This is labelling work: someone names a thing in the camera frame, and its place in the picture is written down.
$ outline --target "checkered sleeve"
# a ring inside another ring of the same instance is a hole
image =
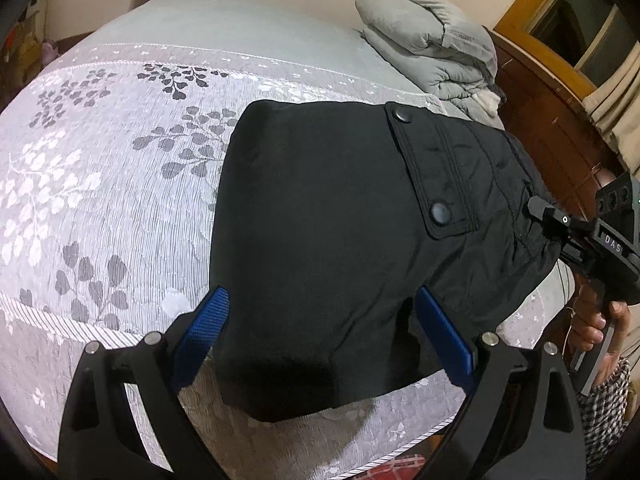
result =
[[[604,460],[626,430],[628,422],[624,418],[629,380],[629,363],[620,359],[618,368],[609,379],[588,396],[578,395],[588,471]]]

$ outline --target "human hand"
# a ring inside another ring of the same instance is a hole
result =
[[[598,311],[597,305],[596,291],[589,283],[581,285],[578,297],[574,300],[575,316],[571,320],[571,332],[569,333],[569,343],[576,350],[589,351],[594,344],[600,343],[604,338],[601,330],[604,329],[606,322]],[[600,370],[593,381],[593,388],[600,386],[618,368],[622,345],[631,324],[631,312],[623,301],[612,301],[609,303],[608,309],[610,318],[616,321],[616,329],[607,354],[600,365]]]

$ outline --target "bed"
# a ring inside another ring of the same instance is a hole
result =
[[[136,344],[205,295],[226,146],[244,107],[264,98],[460,113],[359,31],[249,0],[152,0],[48,66],[0,116],[0,397],[42,454],[56,457],[87,342]],[[532,347],[573,286],[558,263],[498,332]],[[166,466],[128,394],[150,457]],[[408,450],[452,420],[463,394],[440,371],[266,424],[221,402],[206,362],[180,400],[232,478],[328,479]]]

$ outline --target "wooden headboard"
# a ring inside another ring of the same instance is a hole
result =
[[[496,82],[505,129],[524,145],[549,191],[571,214],[595,216],[595,193],[623,168],[582,105],[551,74],[497,34]]]

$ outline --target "silver screw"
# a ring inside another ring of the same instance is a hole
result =
[[[482,334],[482,342],[487,346],[496,346],[500,339],[493,332],[485,332]]]
[[[99,349],[100,343],[98,343],[97,341],[91,341],[84,347],[84,351],[91,355],[95,354]]]
[[[545,349],[545,352],[549,355],[556,355],[558,353],[558,347],[554,345],[551,341],[547,341],[542,345],[542,348]]]
[[[157,345],[162,341],[162,334],[159,332],[149,332],[145,335],[145,343],[149,346]]]

